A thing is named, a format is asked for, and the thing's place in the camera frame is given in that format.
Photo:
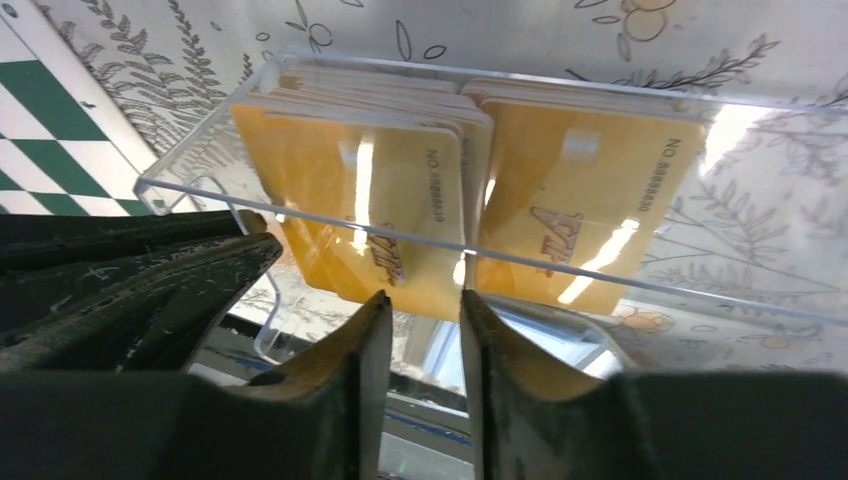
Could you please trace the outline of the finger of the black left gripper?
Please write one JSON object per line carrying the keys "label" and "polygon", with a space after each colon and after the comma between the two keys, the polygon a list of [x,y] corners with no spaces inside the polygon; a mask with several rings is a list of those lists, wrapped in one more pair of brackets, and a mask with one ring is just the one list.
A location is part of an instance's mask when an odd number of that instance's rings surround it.
{"label": "finger of the black left gripper", "polygon": [[239,210],[164,216],[1,216],[1,270],[35,271],[108,261],[170,245],[267,230],[258,213]]}
{"label": "finger of the black left gripper", "polygon": [[1,279],[1,370],[180,370],[281,256],[270,233]]}

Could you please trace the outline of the clear acrylic card box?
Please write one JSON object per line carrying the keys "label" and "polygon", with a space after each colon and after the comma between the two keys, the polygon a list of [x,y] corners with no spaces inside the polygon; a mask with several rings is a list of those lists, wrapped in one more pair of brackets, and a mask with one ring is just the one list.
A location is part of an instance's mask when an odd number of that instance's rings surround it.
{"label": "clear acrylic card box", "polygon": [[458,353],[480,293],[562,354],[845,370],[847,108],[283,52],[138,179],[285,248],[270,347],[385,290]]}

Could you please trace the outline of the grey card holder wallet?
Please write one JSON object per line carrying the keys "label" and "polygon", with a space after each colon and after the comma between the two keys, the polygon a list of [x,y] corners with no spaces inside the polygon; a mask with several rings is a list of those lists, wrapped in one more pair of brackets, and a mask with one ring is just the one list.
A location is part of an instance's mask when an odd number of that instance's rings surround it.
{"label": "grey card holder wallet", "polygon": [[[483,296],[492,319],[482,343],[531,397],[564,401],[633,367],[633,360],[587,315],[493,295]],[[403,334],[402,362],[415,365],[466,399],[466,366],[458,323],[420,319]]]}

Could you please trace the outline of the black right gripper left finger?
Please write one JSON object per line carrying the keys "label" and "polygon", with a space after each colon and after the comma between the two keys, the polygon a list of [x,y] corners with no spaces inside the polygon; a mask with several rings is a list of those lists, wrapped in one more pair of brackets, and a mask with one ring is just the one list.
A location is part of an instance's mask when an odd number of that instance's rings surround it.
{"label": "black right gripper left finger", "polygon": [[373,479],[390,297],[240,386],[177,372],[1,378],[5,479]]}

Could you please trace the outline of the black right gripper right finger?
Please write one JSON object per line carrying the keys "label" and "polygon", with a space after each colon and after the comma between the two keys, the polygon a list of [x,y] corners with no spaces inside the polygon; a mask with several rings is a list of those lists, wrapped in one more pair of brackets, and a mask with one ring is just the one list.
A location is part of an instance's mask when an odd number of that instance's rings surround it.
{"label": "black right gripper right finger", "polygon": [[827,372],[636,371],[564,401],[496,365],[482,297],[460,300],[479,479],[843,479],[847,379]]}

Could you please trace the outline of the gold VIP card stack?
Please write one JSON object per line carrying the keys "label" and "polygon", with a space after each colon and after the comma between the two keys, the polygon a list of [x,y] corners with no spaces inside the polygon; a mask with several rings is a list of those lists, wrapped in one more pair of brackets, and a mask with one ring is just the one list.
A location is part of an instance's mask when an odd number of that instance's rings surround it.
{"label": "gold VIP card stack", "polygon": [[477,289],[612,313],[705,126],[540,82],[476,78],[463,92],[494,123]]}

